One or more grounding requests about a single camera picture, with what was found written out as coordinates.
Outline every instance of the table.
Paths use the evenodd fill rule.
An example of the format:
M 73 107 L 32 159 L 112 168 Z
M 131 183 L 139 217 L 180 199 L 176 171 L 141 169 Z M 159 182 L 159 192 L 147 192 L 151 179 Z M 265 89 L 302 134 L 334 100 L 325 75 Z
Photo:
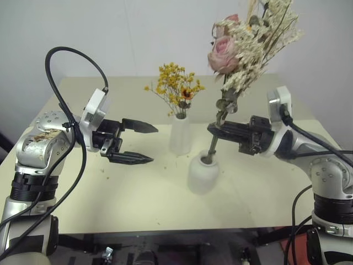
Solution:
M 176 156 L 168 151 L 171 126 L 168 109 L 158 98 L 143 91 L 150 77 L 110 78 L 110 111 L 106 118 L 131 118 L 147 121 L 159 129 L 155 134 L 122 133 L 121 151 L 136 151 L 155 160 L 145 165 L 109 163 L 99 153 L 88 153 L 85 173 L 77 188 L 54 212 L 61 234 L 228 229 L 291 225 L 291 205 L 295 195 L 310 184 L 301 169 L 275 157 L 238 153 L 238 145 L 220 140 L 217 159 L 221 173 L 215 188 L 196 195 L 187 187 L 188 165 L 199 151 L 207 149 L 211 134 L 206 130 L 216 113 L 212 102 L 219 97 L 220 85 L 213 77 L 200 77 L 207 90 L 195 98 L 190 120 L 192 150 Z M 76 114 L 82 113 L 100 78 L 66 78 L 60 91 Z M 251 94 L 239 100 L 239 113 L 231 120 L 246 122 L 253 114 L 267 116 L 266 92 L 281 85 L 275 75 L 264 75 L 251 88 Z M 58 109 L 51 98 L 40 113 Z M 308 131 L 322 134 L 334 142 L 309 110 L 293 99 L 296 122 Z M 0 211 L 14 176 L 15 152 L 12 150 L 0 166 Z M 59 177 L 57 198 L 72 184 L 81 165 L 81 151 L 74 149 L 66 158 Z M 311 214 L 313 194 L 306 192 L 297 205 L 297 220 Z

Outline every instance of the floor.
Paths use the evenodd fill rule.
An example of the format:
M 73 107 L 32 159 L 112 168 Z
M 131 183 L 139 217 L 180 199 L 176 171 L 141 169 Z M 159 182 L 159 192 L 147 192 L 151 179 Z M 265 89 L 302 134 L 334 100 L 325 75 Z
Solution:
M 252 239 L 256 232 L 248 229 L 232 231 L 203 231 L 184 233 L 140 235 L 97 234 L 95 242 L 109 246 L 110 243 L 121 244 L 113 252 L 113 265 L 132 265 L 137 255 L 145 250 L 153 250 L 160 265 L 237 265 L 241 264 L 242 249 L 248 247 L 251 254 L 251 265 L 273 265 L 283 262 L 283 252 L 279 243 L 255 248 Z M 196 249 L 199 247 L 200 260 L 197 262 Z M 91 265 L 101 253 L 91 255 L 82 251 L 58 247 L 50 257 L 52 265 Z

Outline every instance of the black cable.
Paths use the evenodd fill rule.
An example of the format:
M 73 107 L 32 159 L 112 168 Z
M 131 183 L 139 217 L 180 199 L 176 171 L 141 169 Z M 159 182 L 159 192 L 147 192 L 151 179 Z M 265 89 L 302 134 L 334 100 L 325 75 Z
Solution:
M 347 155 L 353 155 L 353 150 L 337 150 L 339 153 L 345 153 Z M 306 156 L 321 156 L 321 155 L 331 155 L 331 151 L 319 151 L 319 152 L 308 152 L 308 153 L 299 153 L 295 155 L 294 158 L 306 157 Z
M 71 131 L 71 143 L 69 148 L 66 150 L 66 152 L 52 165 L 52 167 L 49 169 L 49 171 L 45 174 L 45 177 L 42 181 L 42 186 L 45 186 L 49 180 L 49 177 L 51 176 L 51 173 L 54 171 L 54 169 L 60 164 L 60 162 L 62 160 L 65 159 L 65 157 L 71 152 L 71 150 L 74 148 L 75 146 L 75 142 L 76 142 L 76 136 L 74 133 L 74 130 Z M 34 206 L 40 201 L 41 197 L 43 195 L 43 191 L 38 192 L 37 197 L 35 198 L 35 200 L 31 203 L 31 205 L 29 207 L 27 207 L 26 209 L 24 209 L 23 211 L 20 211 L 17 214 L 14 214 L 12 216 L 10 216 L 9 218 L 3 220 L 0 223 L 0 230 L 3 226 L 6 225 L 6 223 L 13 221 L 14 219 L 18 218 L 19 216 L 29 212 L 31 209 L 34 208 Z
M 54 91 L 54 94 L 56 95 L 58 101 L 59 101 L 59 105 L 61 107 L 61 109 L 63 110 L 63 112 L 65 113 L 68 121 L 69 121 L 69 126 L 72 128 L 72 134 L 73 134 L 73 139 L 75 139 L 75 141 L 72 141 L 71 144 L 75 144 L 76 140 L 78 141 L 78 143 L 81 145 L 81 149 L 82 149 L 82 164 L 81 164 L 81 168 L 80 171 L 78 173 L 78 176 L 75 180 L 75 182 L 71 185 L 70 189 L 61 197 L 61 199 L 52 207 L 50 208 L 50 210 L 48 210 L 45 214 L 43 214 L 41 216 L 40 219 L 38 219 L 33 225 L 31 225 L 25 232 L 22 233 L 21 236 L 18 237 L 16 243 L 14 243 L 13 245 L 11 245 L 9 248 L 7 248 L 1 255 L 0 255 L 0 261 L 3 260 L 9 253 L 11 253 L 22 241 L 23 239 L 30 234 L 43 220 L 45 220 L 57 207 L 59 207 L 59 205 L 70 195 L 70 193 L 74 190 L 74 188 L 76 187 L 76 185 L 78 184 L 78 182 L 80 181 L 82 174 L 84 172 L 85 169 L 85 164 L 86 164 L 86 160 L 87 160 L 87 151 L 85 149 L 85 143 L 84 143 L 84 138 L 82 135 L 82 132 L 79 128 L 78 123 L 75 121 L 71 111 L 69 110 L 67 104 L 65 103 L 64 99 L 62 98 L 60 92 L 58 91 L 54 79 L 52 77 L 51 71 L 50 71 L 50 59 L 51 56 L 58 52 L 58 51 L 69 51 L 78 55 L 81 55 L 82 57 L 84 57 L 85 59 L 87 59 L 90 63 L 92 63 L 95 68 L 100 72 L 100 74 L 102 75 L 102 78 L 104 80 L 104 85 L 105 87 L 103 88 L 103 91 L 107 94 L 108 92 L 108 80 L 105 77 L 105 74 L 103 73 L 103 71 L 101 70 L 101 68 L 91 59 L 89 58 L 87 55 L 83 54 L 82 52 L 75 50 L 73 48 L 69 48 L 69 47 L 55 47 L 53 49 L 51 49 L 46 57 L 45 57 L 45 72 L 46 75 L 48 77 L 48 81 L 49 84 L 51 86 L 51 88 Z
M 299 232 L 299 230 L 311 220 L 311 216 L 306 217 L 299 225 L 296 226 L 294 236 Z M 288 265 L 288 254 L 289 254 L 289 247 L 291 244 L 291 239 L 288 239 L 285 249 L 285 257 L 284 257 L 284 265 Z
M 300 133 L 301 135 L 304 135 L 306 138 L 312 140 L 313 142 L 316 142 L 318 145 L 321 145 L 323 148 L 326 148 L 328 151 L 332 152 L 335 154 L 338 158 L 342 159 L 344 162 L 346 162 L 349 166 L 353 167 L 353 161 L 351 161 L 348 157 L 345 155 L 341 154 L 339 150 L 331 146 L 330 144 L 326 143 L 325 141 L 315 137 L 314 135 L 306 132 L 305 130 L 301 129 L 297 125 L 293 123 L 293 118 L 290 116 L 289 111 L 287 110 L 287 106 L 282 104 L 280 106 L 280 115 L 282 117 L 282 121 L 285 125 L 289 125 L 294 131 Z
M 288 239 L 288 242 L 287 242 L 288 250 L 287 250 L 287 246 L 286 246 L 286 251 L 285 251 L 285 256 L 284 256 L 284 264 L 287 264 L 287 262 L 288 262 L 288 254 L 289 254 L 289 246 L 290 246 L 290 244 L 292 244 L 293 262 L 294 262 L 294 264 L 297 263 L 296 256 L 295 256 L 296 255 L 295 254 L 295 244 L 294 244 L 295 234 L 296 234 L 295 211 L 296 211 L 297 202 L 298 202 L 300 196 L 303 195 L 303 193 L 306 192 L 307 190 L 311 189 L 311 187 L 312 187 L 311 185 L 305 187 L 294 198 L 294 201 L 293 201 L 293 204 L 292 204 L 292 231 L 291 231 L 290 238 Z

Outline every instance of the white ceramic vase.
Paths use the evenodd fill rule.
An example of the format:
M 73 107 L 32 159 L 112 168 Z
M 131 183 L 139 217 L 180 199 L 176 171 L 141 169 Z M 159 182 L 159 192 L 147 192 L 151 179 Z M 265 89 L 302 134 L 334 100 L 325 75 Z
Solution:
M 177 116 L 178 115 L 173 116 L 169 149 L 176 155 L 185 155 L 191 150 L 191 131 L 189 117 L 178 119 Z
M 207 156 L 207 150 L 201 151 L 194 157 L 189 165 L 188 186 L 193 193 L 205 194 L 215 185 L 220 173 L 220 167 L 216 157 L 212 157 L 212 163 L 207 165 L 201 158 Z

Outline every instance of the white wall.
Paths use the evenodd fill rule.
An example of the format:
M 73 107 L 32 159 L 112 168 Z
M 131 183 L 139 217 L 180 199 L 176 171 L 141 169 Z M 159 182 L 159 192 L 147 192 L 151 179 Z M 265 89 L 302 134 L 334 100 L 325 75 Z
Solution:
M 269 67 L 270 72 L 277 72 L 281 65 L 280 72 L 291 91 L 312 105 L 336 140 L 347 143 L 351 142 L 350 127 L 335 128 L 349 124 L 337 117 L 351 109 L 343 104 L 332 106 L 331 102 L 350 103 L 352 79 L 342 77 L 352 69 L 351 42 L 347 42 L 352 40 L 351 4 L 351 0 L 297 0 L 295 7 L 303 13 L 301 24 L 307 36 L 279 54 Z M 54 46 L 85 52 L 108 76 L 156 75 L 158 66 L 170 61 L 198 75 L 211 75 L 206 55 L 213 22 L 232 13 L 245 17 L 246 10 L 247 0 L 0 0 L 0 131 L 16 141 L 51 95 L 44 58 Z M 323 25 L 330 26 L 331 31 L 322 28 L 318 18 L 323 18 Z M 337 26 L 345 29 L 346 35 L 336 32 Z M 314 51 L 308 50 L 315 36 L 325 49 L 317 45 Z M 334 48 L 334 37 L 346 40 L 339 44 L 341 51 Z M 334 56 L 336 53 L 345 56 Z M 299 64 L 299 58 L 305 63 Z M 342 70 L 338 68 L 341 61 L 346 65 Z M 313 65 L 322 65 L 323 74 Z M 52 68 L 57 82 L 63 76 L 97 75 L 92 66 L 72 54 L 54 56 Z M 337 76 L 335 82 L 329 73 Z M 316 84 L 318 77 L 322 78 L 320 84 Z M 322 93 L 321 87 L 329 83 L 325 78 L 334 87 L 331 93 Z
M 353 148 L 353 1 L 294 2 L 305 36 L 287 47 L 280 77 L 346 149 Z

